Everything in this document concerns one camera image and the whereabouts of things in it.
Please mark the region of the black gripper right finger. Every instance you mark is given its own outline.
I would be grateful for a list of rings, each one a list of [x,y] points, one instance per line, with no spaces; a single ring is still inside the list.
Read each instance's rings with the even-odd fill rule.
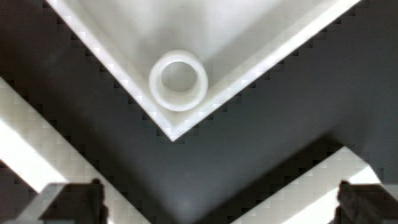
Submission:
[[[398,185],[340,183],[334,224],[398,224]]]

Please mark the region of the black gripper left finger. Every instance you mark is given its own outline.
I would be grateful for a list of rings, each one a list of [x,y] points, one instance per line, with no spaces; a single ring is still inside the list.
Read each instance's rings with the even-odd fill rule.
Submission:
[[[107,224],[105,186],[52,183],[38,194],[13,224]]]

